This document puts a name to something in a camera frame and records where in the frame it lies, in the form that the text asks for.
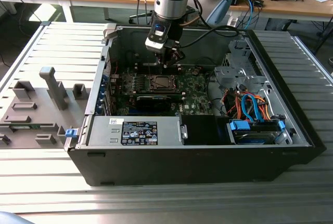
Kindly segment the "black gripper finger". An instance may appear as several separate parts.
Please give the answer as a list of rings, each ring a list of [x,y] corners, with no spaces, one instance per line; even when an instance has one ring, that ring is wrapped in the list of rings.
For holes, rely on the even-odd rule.
[[[185,54],[178,48],[172,48],[168,53],[168,65],[174,65],[185,58]]]
[[[168,51],[166,49],[163,49],[161,52],[156,53],[156,58],[162,68],[168,68],[167,54],[168,54]]]

